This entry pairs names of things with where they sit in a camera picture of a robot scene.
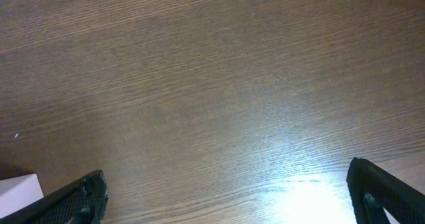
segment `brown wooden surface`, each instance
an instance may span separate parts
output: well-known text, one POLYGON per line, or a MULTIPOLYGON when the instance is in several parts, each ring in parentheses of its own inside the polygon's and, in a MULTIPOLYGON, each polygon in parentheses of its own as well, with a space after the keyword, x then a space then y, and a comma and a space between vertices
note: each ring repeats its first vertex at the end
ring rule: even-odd
POLYGON ((0 3, 0 178, 103 169, 104 223, 354 223, 353 156, 425 192, 425 0, 0 3))

